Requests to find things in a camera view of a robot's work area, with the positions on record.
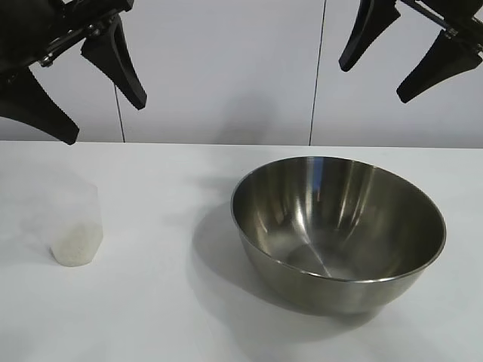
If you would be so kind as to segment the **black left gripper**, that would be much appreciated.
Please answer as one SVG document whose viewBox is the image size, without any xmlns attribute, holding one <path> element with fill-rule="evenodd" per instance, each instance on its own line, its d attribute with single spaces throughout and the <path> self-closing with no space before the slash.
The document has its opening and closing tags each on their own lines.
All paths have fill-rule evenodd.
<svg viewBox="0 0 483 362">
<path fill-rule="evenodd" d="M 132 1 L 2 1 L 1 116 L 72 145 L 78 125 L 48 96 L 28 67 L 50 66 L 83 41 L 81 55 L 136 109 L 146 92 L 131 61 L 122 19 Z"/>
</svg>

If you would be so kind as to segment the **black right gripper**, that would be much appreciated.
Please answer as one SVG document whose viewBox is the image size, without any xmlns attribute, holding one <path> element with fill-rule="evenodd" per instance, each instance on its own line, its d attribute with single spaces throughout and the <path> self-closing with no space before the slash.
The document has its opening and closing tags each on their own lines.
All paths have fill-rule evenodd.
<svg viewBox="0 0 483 362">
<path fill-rule="evenodd" d="M 441 31 L 430 49 L 398 86 L 396 93 L 408 103 L 424 91 L 482 63 L 482 21 L 476 14 L 482 1 L 402 1 L 409 8 L 437 24 Z M 348 72 L 363 53 L 400 13 L 395 1 L 361 0 L 348 42 L 339 58 Z"/>
</svg>

